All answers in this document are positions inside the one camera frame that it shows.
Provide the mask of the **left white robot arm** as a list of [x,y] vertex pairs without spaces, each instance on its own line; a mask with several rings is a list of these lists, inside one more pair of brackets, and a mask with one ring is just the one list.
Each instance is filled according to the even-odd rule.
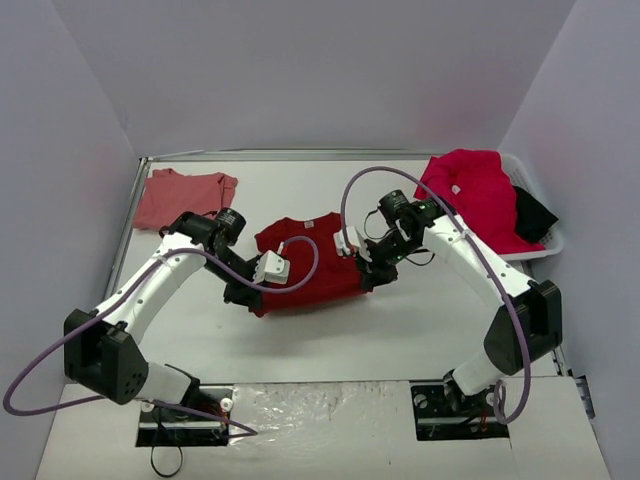
[[179,418],[195,415],[199,380],[147,361],[139,345],[164,305],[201,269],[224,282],[224,302],[260,306],[261,293],[251,286],[258,260],[245,260],[232,249],[245,225],[231,208],[214,216],[181,214],[135,277],[91,312],[74,310],[65,319],[66,377],[119,405],[160,401]]

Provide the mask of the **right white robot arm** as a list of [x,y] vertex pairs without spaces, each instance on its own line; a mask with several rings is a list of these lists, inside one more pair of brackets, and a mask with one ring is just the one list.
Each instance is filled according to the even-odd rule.
[[366,289],[395,281],[398,264],[426,249],[457,273],[493,316],[479,352],[445,379],[443,398],[450,410],[469,411],[481,391],[507,376],[529,375],[534,361],[561,344],[559,288],[512,269],[444,201],[409,201],[394,190],[378,210],[387,225],[381,238],[366,239],[349,226],[335,236],[337,250],[354,255]]

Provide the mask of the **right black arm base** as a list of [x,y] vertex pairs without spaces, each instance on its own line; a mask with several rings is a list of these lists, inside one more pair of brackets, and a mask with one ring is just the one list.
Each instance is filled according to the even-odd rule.
[[420,442],[508,439],[508,427],[493,413],[489,390],[466,395],[451,373],[443,379],[411,381],[416,439]]

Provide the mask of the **black garment in basket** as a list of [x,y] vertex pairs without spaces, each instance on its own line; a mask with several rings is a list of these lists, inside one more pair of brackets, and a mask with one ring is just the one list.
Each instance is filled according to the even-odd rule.
[[515,186],[515,233],[528,243],[539,243],[558,222],[558,217],[548,210],[527,190]]

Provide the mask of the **white plastic laundry basket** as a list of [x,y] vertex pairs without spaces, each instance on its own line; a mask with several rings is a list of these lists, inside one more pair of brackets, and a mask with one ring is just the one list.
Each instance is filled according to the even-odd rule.
[[[536,177],[529,173],[523,162],[516,156],[508,153],[501,153],[500,156],[501,168],[509,177],[511,183],[514,186],[526,190],[547,209],[551,209],[544,190],[541,188]],[[506,254],[502,255],[502,258],[507,262],[525,262],[559,254],[564,248],[564,237],[560,230],[560,222],[556,222],[550,227],[548,233],[540,240],[540,243],[544,246],[544,249],[541,251]]]

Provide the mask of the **white foreground cover board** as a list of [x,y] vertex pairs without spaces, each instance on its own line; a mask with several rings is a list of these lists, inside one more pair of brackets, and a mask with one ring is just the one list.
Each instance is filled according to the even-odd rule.
[[139,408],[99,401],[55,416],[41,479],[605,479],[575,383],[537,378],[508,439],[420,442],[405,382],[241,385],[233,417],[256,430],[226,447],[150,452]]

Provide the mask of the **bright pink t-shirt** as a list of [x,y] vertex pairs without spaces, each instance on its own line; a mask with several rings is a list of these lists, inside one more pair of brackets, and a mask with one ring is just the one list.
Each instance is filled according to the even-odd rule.
[[501,255],[542,251],[516,233],[516,190],[502,170],[501,155],[456,149],[428,161],[421,182],[445,200],[466,225]]

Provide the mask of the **dark red t-shirt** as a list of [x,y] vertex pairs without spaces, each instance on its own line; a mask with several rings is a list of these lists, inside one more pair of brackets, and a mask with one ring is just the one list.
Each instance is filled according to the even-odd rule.
[[318,249],[319,262],[314,275],[300,289],[287,294],[263,293],[261,305],[249,311],[257,317],[293,308],[310,307],[331,301],[360,296],[360,272],[355,260],[338,255],[333,235],[341,227],[340,215],[330,212],[311,220],[284,217],[255,235],[257,250],[264,253],[276,250],[292,237],[306,236]]

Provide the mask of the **folded salmon pink t-shirt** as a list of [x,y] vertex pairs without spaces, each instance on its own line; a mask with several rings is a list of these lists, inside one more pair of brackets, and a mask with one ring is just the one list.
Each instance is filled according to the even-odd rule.
[[186,175],[172,168],[154,170],[145,180],[132,226],[158,232],[185,212],[207,214],[230,207],[238,180],[224,173]]

